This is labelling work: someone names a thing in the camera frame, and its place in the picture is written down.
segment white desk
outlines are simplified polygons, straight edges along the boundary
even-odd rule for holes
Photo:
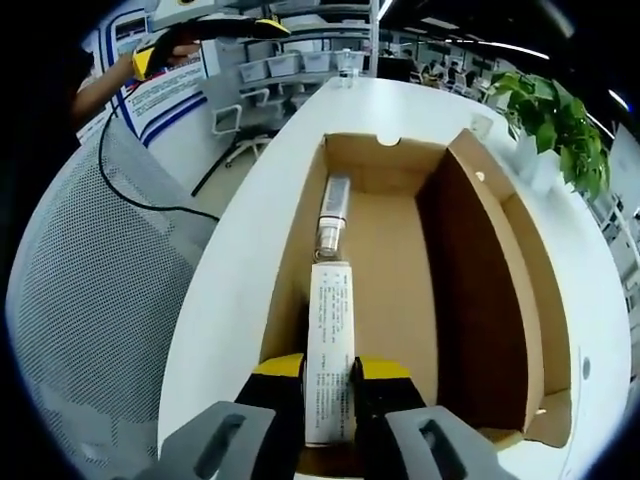
[[[158,441],[219,400],[233,400],[258,363],[271,292],[312,155],[325,133],[400,136],[447,144],[471,124],[494,120],[486,144],[513,151],[503,117],[477,102],[419,85],[358,79],[328,82],[287,123],[253,167],[204,252],[184,301],[165,371]],[[517,179],[553,263],[569,323],[573,428],[554,449],[521,442],[500,452],[521,480],[574,478],[622,417],[630,337],[624,297],[607,244],[586,204],[558,185],[547,198]],[[582,364],[589,358],[588,380]]]

